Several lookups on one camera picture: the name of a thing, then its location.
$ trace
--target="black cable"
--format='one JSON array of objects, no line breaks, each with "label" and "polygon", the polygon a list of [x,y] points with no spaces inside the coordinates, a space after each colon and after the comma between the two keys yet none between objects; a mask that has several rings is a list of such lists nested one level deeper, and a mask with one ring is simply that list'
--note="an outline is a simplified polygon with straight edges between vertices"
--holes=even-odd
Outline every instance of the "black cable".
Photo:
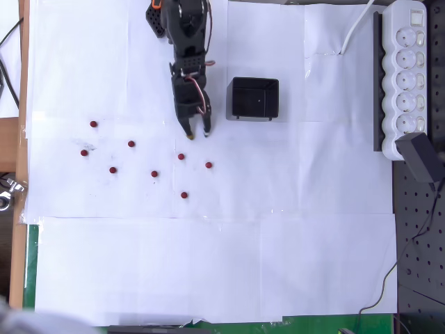
[{"label": "black cable", "polygon": [[[1,45],[5,42],[6,38],[8,38],[8,36],[23,22],[23,17],[14,25],[14,27],[9,30],[9,32],[6,34],[6,36],[3,38],[3,40],[1,40],[0,42],[0,47]],[[6,72],[6,68],[3,65],[3,63],[1,62],[0,59],[0,75],[2,75],[5,77],[5,81],[6,81],[6,85],[9,88],[9,91],[11,92],[11,95],[13,96],[14,102],[17,105],[17,108],[19,107],[19,99],[17,98],[17,94],[14,91],[13,85],[11,84],[11,80],[9,79],[8,73]]]},{"label": "black cable", "polygon": [[6,38],[8,38],[9,35],[15,30],[15,28],[17,28],[22,22],[23,22],[23,17],[21,19],[19,19],[19,21],[14,25],[14,27],[11,30],[9,30],[9,32],[6,34],[6,36],[3,38],[3,40],[1,40],[0,47],[3,44],[3,42],[6,40]]},{"label": "black cable", "polygon": [[209,7],[209,16],[210,16],[210,33],[209,33],[209,41],[207,43],[207,50],[206,50],[206,54],[209,52],[209,48],[210,48],[210,41],[211,41],[211,32],[213,30],[213,17],[211,14],[211,4],[210,1],[207,1],[207,6]]},{"label": "black cable", "polygon": [[11,80],[9,79],[8,73],[6,72],[6,68],[3,66],[3,63],[0,59],[0,75],[5,77],[6,85],[9,88],[9,91],[11,92],[11,95],[13,96],[14,102],[17,105],[17,108],[19,107],[19,99],[17,98],[17,94],[15,94],[13,85],[11,84]]},{"label": "black cable", "polygon": [[[357,318],[357,330],[355,331],[356,333],[358,333],[359,329],[360,329],[360,318],[362,316],[362,312],[365,310],[369,310],[370,308],[374,308],[375,306],[377,306],[377,304],[379,304],[379,302],[382,300],[383,298],[383,292],[385,291],[385,282],[387,280],[387,277],[389,276],[389,274],[394,270],[394,268],[396,268],[398,262],[401,260],[402,256],[405,254],[406,248],[408,247],[408,245],[414,241],[414,239],[416,239],[417,237],[420,237],[422,235],[424,235],[425,233],[427,233],[430,230],[430,226],[432,225],[432,219],[434,216],[434,211],[436,209],[436,204],[437,204],[437,199],[439,198],[439,193],[442,190],[442,187],[444,186],[445,183],[445,179],[442,179],[439,183],[439,186],[437,187],[437,192],[436,192],[436,196],[434,199],[434,203],[432,204],[432,208],[430,213],[427,215],[425,221],[423,222],[423,225],[420,227],[420,230],[417,232],[416,235],[414,235],[405,245],[405,247],[403,248],[402,252],[400,253],[400,255],[398,256],[396,263],[394,263],[394,265],[392,266],[392,268],[390,268],[390,270],[387,272],[387,274],[385,275],[385,277],[383,278],[383,283],[382,283],[382,292],[380,293],[380,297],[378,298],[378,300],[371,306],[366,306],[365,308],[362,308],[359,311],[359,315]],[[428,221],[428,219],[431,217],[430,219],[430,225],[426,228],[426,230],[424,232],[422,232],[422,229],[425,227],[426,222]]]}]

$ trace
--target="white cable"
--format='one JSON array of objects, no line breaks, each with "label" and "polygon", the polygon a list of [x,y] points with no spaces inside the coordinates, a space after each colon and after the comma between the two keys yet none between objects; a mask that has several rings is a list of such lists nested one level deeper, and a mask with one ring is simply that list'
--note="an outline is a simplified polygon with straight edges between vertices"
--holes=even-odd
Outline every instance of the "white cable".
[{"label": "white cable", "polygon": [[360,14],[359,18],[357,19],[357,21],[355,21],[354,25],[351,27],[351,29],[348,32],[348,35],[346,35],[346,39],[345,42],[343,43],[343,46],[341,47],[341,51],[340,54],[344,54],[346,47],[348,46],[349,43],[349,39],[350,36],[353,34],[353,31],[355,30],[355,27],[359,24],[359,22],[362,20],[363,16],[366,14],[366,12],[368,11],[369,7],[371,7],[371,5],[373,4],[374,0],[369,0],[368,4],[366,5],[366,7],[363,9],[362,14]]},{"label": "white cable", "polygon": [[394,317],[395,320],[397,320],[400,323],[400,325],[403,326],[404,329],[406,329],[408,334],[411,334],[411,332],[408,330],[408,328],[404,325],[403,322],[401,322],[401,320],[398,317],[396,317],[395,315],[393,315],[393,317]]}]

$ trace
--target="black perforated board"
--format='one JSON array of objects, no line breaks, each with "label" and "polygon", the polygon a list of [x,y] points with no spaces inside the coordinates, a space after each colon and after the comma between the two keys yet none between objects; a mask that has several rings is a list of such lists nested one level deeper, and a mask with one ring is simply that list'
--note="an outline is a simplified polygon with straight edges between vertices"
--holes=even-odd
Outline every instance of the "black perforated board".
[{"label": "black perforated board", "polygon": [[[410,243],[398,265],[398,281],[445,304],[445,191],[439,195],[428,233]],[[394,163],[397,253],[420,230],[434,202],[428,184],[418,183],[405,164]]]},{"label": "black perforated board", "polygon": [[[445,153],[445,0],[424,1],[428,9],[428,136]],[[434,194],[394,162],[397,252],[413,237],[431,210]],[[412,333],[445,333],[445,190],[428,233],[410,244],[398,264],[398,309]]]}]

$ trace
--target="table surface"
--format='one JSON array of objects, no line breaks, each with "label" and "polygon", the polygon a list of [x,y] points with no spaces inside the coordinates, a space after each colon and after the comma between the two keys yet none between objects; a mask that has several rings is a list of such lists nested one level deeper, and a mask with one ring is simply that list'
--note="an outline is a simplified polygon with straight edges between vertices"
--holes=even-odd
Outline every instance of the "table surface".
[{"label": "table surface", "polygon": [[[26,101],[29,51],[29,0],[19,0],[22,38],[22,80],[20,101]],[[25,138],[26,103],[20,103],[18,117],[18,143],[16,178],[28,182],[27,140]],[[21,224],[25,198],[18,198],[14,209],[13,249],[11,259],[10,305],[14,308],[34,308],[35,284],[38,264],[38,226]],[[338,328],[354,329],[357,315],[285,317],[283,322],[263,324],[208,324],[198,323],[197,328],[208,328],[225,334],[285,334],[285,333],[336,333]],[[359,333],[393,333],[392,315],[364,315]]]}]

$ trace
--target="white power strip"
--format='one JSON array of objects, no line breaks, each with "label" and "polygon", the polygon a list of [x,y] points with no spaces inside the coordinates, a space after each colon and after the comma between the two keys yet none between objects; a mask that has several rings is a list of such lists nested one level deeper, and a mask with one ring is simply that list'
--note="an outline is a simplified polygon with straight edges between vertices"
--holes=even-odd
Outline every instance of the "white power strip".
[{"label": "white power strip", "polygon": [[403,160],[397,139],[427,132],[426,27],[426,8],[419,1],[397,0],[383,11],[382,151],[390,160]]}]

